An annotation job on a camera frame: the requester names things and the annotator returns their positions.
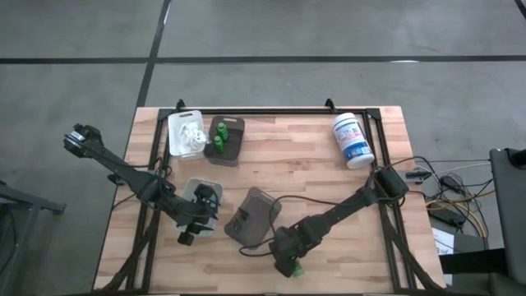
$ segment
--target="black metal stand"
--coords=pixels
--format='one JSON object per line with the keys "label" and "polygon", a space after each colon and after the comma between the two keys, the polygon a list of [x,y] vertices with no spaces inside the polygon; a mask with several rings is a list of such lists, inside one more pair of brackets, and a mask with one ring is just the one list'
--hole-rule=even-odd
{"label": "black metal stand", "polygon": [[22,231],[17,235],[17,240],[13,242],[15,244],[14,251],[10,258],[8,258],[9,262],[7,263],[4,275],[2,275],[2,283],[0,283],[0,295],[11,295],[12,284],[21,264],[22,253],[33,232],[40,211],[50,210],[54,215],[61,215],[66,205],[51,202],[28,193],[19,192],[8,187],[8,185],[3,182],[0,182],[0,199],[6,200],[5,206],[20,206],[26,208],[29,213],[21,228]]}

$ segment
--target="gray floor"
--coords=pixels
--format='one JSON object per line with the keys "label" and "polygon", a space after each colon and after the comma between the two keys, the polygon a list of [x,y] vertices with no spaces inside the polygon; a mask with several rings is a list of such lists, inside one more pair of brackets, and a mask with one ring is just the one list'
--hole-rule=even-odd
{"label": "gray floor", "polygon": [[[0,0],[0,58],[145,57],[161,0]],[[526,20],[508,0],[174,0],[159,56],[526,54]],[[107,172],[62,148],[75,123],[122,154],[145,65],[0,65],[0,179],[67,203],[42,215],[17,295],[88,291],[115,191]],[[526,62],[159,65],[147,106],[403,107],[413,152],[487,158],[526,146]],[[436,170],[471,163],[434,163]],[[466,183],[488,166],[458,172]],[[434,184],[426,189],[432,193]],[[482,200],[502,245],[494,197]]]}

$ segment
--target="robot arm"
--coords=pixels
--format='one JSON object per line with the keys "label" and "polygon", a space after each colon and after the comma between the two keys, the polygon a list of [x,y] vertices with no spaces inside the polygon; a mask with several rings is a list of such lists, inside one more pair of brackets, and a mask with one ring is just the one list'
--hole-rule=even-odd
{"label": "robot arm", "polygon": [[100,131],[94,127],[75,125],[74,130],[65,135],[64,148],[79,158],[97,160],[125,181],[139,200],[165,212],[178,225],[188,225],[187,233],[179,237],[180,243],[191,245],[193,237],[190,233],[198,234],[201,230],[208,229],[203,225],[209,218],[215,217],[218,205],[211,206],[211,196],[200,196],[195,201],[177,196],[175,186],[164,178],[138,171],[106,149]]}
{"label": "robot arm", "polygon": [[363,187],[339,205],[323,214],[305,217],[288,228],[277,228],[274,241],[270,243],[275,268],[290,277],[296,269],[296,260],[319,245],[332,226],[366,206],[380,201],[398,202],[408,190],[394,169],[374,171]]}

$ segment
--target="wooden table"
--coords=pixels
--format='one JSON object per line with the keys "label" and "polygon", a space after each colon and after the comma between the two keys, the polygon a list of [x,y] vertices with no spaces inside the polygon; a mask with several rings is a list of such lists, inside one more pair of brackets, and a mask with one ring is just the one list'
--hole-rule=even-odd
{"label": "wooden table", "polygon": [[[400,107],[381,110],[385,138],[392,162],[413,156]],[[137,110],[126,161],[145,164],[150,156],[157,108]],[[250,187],[259,187],[273,197],[302,195],[339,202],[361,187],[369,169],[349,170],[332,135],[334,115],[248,115],[240,165],[228,168],[207,160],[171,160],[169,181],[182,194],[189,178],[221,183],[224,187],[219,222],[208,238],[196,238],[190,246],[177,243],[171,219],[162,214],[155,251],[152,293],[363,293],[390,292],[384,237],[376,205],[360,210],[337,224],[320,246],[301,259],[305,275],[287,279],[273,267],[272,257],[243,257],[239,245],[223,230]],[[205,125],[212,116],[204,115]],[[161,147],[166,139],[163,131]],[[376,147],[377,135],[373,132]],[[413,161],[396,166],[412,169]],[[130,195],[118,189],[115,202]],[[402,207],[409,247],[433,280],[444,285],[431,226],[421,196],[408,194]],[[275,225],[291,225],[305,215],[330,206],[283,199]],[[140,202],[131,199],[113,211],[95,280],[104,286],[132,249]],[[402,263],[398,256],[400,275]]]}

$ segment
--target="white supplement bottle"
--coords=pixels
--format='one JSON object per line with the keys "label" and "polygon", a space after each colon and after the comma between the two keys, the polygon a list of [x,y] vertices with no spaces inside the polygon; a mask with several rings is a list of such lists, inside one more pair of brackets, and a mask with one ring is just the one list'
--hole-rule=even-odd
{"label": "white supplement bottle", "polygon": [[344,154],[348,168],[359,169],[369,165],[375,159],[354,114],[338,115],[333,121],[332,131]]}

